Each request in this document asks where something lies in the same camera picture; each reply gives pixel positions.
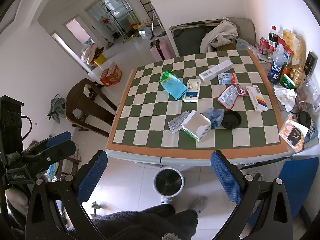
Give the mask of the black round lid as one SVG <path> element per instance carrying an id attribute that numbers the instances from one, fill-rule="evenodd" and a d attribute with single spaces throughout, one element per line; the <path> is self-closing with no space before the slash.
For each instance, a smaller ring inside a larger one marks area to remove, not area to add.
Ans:
<path id="1" fill-rule="evenodd" d="M 224 116 L 223 116 L 223 120 L 221 122 L 221 125 L 225 129 L 235 129 L 235 128 L 239 127 L 241 122 L 242 122 L 242 118 L 238 112 L 228 110 L 228 111 L 224 112 Z"/>

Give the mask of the white trash bin black liner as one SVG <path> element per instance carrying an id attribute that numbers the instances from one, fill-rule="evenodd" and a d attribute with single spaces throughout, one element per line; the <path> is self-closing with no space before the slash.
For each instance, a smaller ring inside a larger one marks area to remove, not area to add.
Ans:
<path id="1" fill-rule="evenodd" d="M 162 204 L 170 204 L 185 185 L 185 178 L 179 170 L 165 167 L 158 170 L 153 178 L 153 188 L 161 197 Z"/>

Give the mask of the blue chair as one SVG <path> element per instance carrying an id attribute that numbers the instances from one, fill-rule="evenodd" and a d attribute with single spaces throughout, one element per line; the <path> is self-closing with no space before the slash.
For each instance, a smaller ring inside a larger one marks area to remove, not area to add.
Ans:
<path id="1" fill-rule="evenodd" d="M 300 215 L 306 228 L 311 225 L 310 217 L 303 207 L 319 165 L 319 158 L 295 160 L 292 156 L 253 163 L 240 170 L 243 174 L 251 174 L 259 181 L 282 180 L 289 199 L 291 217 Z"/>

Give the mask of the left handheld gripper device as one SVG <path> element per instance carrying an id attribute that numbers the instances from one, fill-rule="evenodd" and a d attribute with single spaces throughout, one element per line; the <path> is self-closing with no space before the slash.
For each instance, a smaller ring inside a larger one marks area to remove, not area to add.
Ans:
<path id="1" fill-rule="evenodd" d="M 13 185 L 33 184 L 37 175 L 50 165 L 73 155 L 76 145 L 69 132 L 44 139 L 23 148 L 22 115 L 24 104 L 9 96 L 1 96 L 1 239 L 18 239 L 20 231 L 10 225 L 5 191 Z"/>

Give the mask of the dark trouser legs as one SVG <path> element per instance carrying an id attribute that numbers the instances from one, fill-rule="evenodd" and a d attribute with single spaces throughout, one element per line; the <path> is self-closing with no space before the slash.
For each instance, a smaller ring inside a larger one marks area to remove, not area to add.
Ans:
<path id="1" fill-rule="evenodd" d="M 198 222 L 195 210 L 177 213 L 171 204 L 117 212 L 93 220 L 105 239 L 191 239 Z"/>

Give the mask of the red orange cardboard box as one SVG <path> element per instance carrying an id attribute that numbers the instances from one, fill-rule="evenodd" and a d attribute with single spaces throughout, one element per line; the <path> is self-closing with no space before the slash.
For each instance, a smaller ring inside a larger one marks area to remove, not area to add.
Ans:
<path id="1" fill-rule="evenodd" d="M 100 76 L 100 82 L 106 87 L 115 85 L 120 82 L 122 74 L 123 72 L 118 65 L 112 62 L 111 65 L 103 71 Z"/>

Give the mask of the open white green box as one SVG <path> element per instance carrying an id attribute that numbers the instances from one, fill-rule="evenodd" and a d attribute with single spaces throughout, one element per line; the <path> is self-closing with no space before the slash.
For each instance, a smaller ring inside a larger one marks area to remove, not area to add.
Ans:
<path id="1" fill-rule="evenodd" d="M 190 135 L 195 140 L 201 141 L 201 139 L 211 129 L 211 122 L 201 113 L 192 110 L 182 122 L 181 126 L 185 133 Z"/>

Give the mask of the crumpled white paper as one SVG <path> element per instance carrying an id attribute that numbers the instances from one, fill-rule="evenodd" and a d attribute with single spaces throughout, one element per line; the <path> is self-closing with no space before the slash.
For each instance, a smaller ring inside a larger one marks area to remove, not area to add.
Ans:
<path id="1" fill-rule="evenodd" d="M 273 90 L 276 98 L 285 107 L 286 111 L 292 111 L 296 103 L 297 93 L 295 90 L 278 85 L 274 85 Z"/>

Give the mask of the red white snack wrapper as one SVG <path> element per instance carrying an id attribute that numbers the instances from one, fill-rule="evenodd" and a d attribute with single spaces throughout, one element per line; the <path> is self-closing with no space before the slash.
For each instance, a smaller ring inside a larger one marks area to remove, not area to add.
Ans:
<path id="1" fill-rule="evenodd" d="M 239 93 L 237 87 L 235 85 L 231 85 L 220 94 L 220 96 L 217 98 L 217 101 L 225 109 L 231 110 L 238 96 Z"/>

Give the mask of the green round container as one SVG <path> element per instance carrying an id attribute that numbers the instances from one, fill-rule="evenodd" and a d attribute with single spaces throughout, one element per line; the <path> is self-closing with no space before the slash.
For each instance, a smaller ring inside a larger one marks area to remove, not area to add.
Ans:
<path id="1" fill-rule="evenodd" d="M 280 79 L 280 85 L 287 89 L 294 89 L 295 83 L 290 79 L 290 77 L 284 74 Z"/>

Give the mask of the teal green paper bag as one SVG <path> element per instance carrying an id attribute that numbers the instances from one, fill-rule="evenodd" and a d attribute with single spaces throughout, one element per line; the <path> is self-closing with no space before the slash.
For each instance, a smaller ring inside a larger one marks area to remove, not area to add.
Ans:
<path id="1" fill-rule="evenodd" d="M 160 83 L 175 100 L 181 98 L 187 91 L 185 84 L 169 70 L 163 73 Z"/>

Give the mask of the blue red milk carton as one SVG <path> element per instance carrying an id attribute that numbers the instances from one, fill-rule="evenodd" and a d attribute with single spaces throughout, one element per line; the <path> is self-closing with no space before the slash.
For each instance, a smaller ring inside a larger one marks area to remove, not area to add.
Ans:
<path id="1" fill-rule="evenodd" d="M 217 76 L 220 85 L 231 85 L 236 83 L 236 75 L 234 73 L 221 73 Z"/>

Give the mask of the long white box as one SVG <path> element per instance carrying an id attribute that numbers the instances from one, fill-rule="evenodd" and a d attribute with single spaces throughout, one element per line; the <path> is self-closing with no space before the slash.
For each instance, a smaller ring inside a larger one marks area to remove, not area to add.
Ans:
<path id="1" fill-rule="evenodd" d="M 217 64 L 209 68 L 208 70 L 200 73 L 199 77 L 204 83 L 207 83 L 212 79 L 216 78 L 219 74 L 229 71 L 233 67 L 232 65 L 232 62 L 229 60 L 223 61 L 222 63 Z"/>

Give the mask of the pink suitcase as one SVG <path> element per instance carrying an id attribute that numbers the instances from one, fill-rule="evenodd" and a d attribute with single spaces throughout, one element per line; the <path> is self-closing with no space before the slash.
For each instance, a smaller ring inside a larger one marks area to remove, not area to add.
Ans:
<path id="1" fill-rule="evenodd" d="M 168 60 L 174 57 L 165 38 L 158 38 L 150 42 L 150 52 L 155 62 Z"/>

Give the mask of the cola bottle red cap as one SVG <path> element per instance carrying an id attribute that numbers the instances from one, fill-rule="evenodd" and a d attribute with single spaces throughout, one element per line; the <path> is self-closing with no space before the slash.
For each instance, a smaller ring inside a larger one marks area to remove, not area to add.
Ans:
<path id="1" fill-rule="evenodd" d="M 270 52 L 274 52 L 278 43 L 278 33 L 276 27 L 273 25 L 268 36 L 268 49 Z"/>

